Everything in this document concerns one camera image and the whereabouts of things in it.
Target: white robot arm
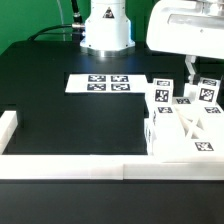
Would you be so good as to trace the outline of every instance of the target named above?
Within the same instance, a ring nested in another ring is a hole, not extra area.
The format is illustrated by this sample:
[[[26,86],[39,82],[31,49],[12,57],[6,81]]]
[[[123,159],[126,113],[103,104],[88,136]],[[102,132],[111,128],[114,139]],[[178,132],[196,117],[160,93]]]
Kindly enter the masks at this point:
[[[134,51],[130,26],[125,15],[125,0],[92,0],[81,51],[102,57]]]
[[[196,56],[224,59],[224,0],[161,0],[146,42],[151,50],[185,54],[190,83]]]

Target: black cable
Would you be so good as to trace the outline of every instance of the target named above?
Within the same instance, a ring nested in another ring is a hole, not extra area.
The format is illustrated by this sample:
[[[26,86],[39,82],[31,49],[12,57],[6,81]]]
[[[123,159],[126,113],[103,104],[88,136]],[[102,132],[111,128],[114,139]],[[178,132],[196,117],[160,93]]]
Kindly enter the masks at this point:
[[[43,30],[40,30],[39,32],[37,32],[36,34],[30,36],[28,38],[28,40],[33,41],[35,40],[39,35],[42,35],[43,33],[50,31],[50,30],[56,30],[56,29],[63,29],[63,28],[71,28],[72,24],[64,24],[64,25],[57,25],[57,26],[51,26],[48,28],[45,28]]]
[[[72,35],[72,34],[78,34],[78,35],[81,35],[82,33],[80,33],[80,32],[40,33],[38,36],[41,36],[41,35]]]
[[[72,3],[72,9],[74,13],[78,13],[79,12],[79,7],[78,7],[78,3],[76,0],[71,0]]]
[[[73,19],[75,23],[82,23],[82,16],[79,12],[79,7],[77,0],[71,0],[72,3],[72,9],[73,9]]]

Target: white cube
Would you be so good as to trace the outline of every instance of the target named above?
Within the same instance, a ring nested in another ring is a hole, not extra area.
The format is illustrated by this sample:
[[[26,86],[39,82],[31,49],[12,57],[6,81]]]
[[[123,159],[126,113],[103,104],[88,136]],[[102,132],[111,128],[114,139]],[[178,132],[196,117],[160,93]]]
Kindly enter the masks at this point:
[[[215,105],[219,92],[219,86],[219,80],[201,78],[198,83],[198,91],[195,101]]]
[[[153,102],[172,104],[173,80],[154,79],[153,80]]]

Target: white block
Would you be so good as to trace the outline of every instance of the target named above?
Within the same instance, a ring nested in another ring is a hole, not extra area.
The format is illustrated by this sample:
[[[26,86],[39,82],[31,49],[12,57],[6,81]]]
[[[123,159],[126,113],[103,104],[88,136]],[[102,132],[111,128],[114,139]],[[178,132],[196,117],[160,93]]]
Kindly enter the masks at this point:
[[[211,139],[155,140],[153,154],[158,160],[167,162],[215,162],[224,157],[224,148]]]
[[[187,109],[192,104],[192,99],[190,97],[173,97],[172,105],[175,109]]]
[[[90,166],[91,179],[114,179],[123,180],[123,163],[116,161],[104,161],[103,156],[94,156],[98,158],[97,163]]]
[[[153,99],[152,99],[152,93],[153,93],[153,84],[147,83],[146,85],[146,92],[145,92],[145,101],[147,103],[148,109],[152,107]]]
[[[185,132],[173,106],[154,108],[154,130],[158,139],[183,139]]]
[[[214,106],[201,106],[198,127],[202,128],[210,138],[223,142],[224,112],[216,104]]]
[[[153,79],[153,101],[155,103],[172,104],[173,80]]]
[[[189,119],[187,119],[185,116],[179,115],[179,118],[181,120],[182,126],[186,132],[186,138],[208,138],[209,135],[200,127],[197,126],[197,124],[192,123]]]
[[[150,119],[149,118],[145,118],[144,119],[144,133],[145,133],[145,139],[146,139],[146,144],[147,144],[147,151],[151,151],[152,150],[152,147],[150,146],[151,145],[151,130],[150,130]]]
[[[17,125],[16,111],[5,111],[0,118],[0,154],[4,152]]]
[[[184,86],[184,97],[189,97],[191,99],[195,99],[198,91],[197,85],[192,85],[190,83],[185,83]]]
[[[215,79],[201,78],[198,83],[198,91],[195,101],[198,103],[215,105],[220,81]]]

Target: black table surface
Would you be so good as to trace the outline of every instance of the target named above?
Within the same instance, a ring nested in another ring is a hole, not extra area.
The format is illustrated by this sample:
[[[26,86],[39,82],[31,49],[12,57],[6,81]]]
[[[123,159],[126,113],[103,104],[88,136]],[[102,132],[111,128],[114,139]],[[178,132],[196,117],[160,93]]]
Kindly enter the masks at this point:
[[[103,59],[82,54],[69,42],[18,42],[0,57],[0,104],[19,110],[25,121],[20,126],[29,134],[31,113],[41,117],[44,108],[50,117],[49,107],[61,110],[58,98],[64,97],[67,74],[145,73],[149,82],[173,78],[174,94],[181,95],[184,67],[183,56],[153,53],[142,43],[129,57]],[[221,67],[204,63],[200,69],[219,76]],[[31,111],[23,110],[27,101]],[[0,202],[1,224],[224,222],[223,181],[0,180]]]
[[[183,72],[183,57],[154,56],[141,43],[120,58],[89,56],[71,42],[15,43],[0,58],[0,109],[19,119],[4,153],[146,154],[144,95],[65,94],[69,75],[172,78],[181,94]]]

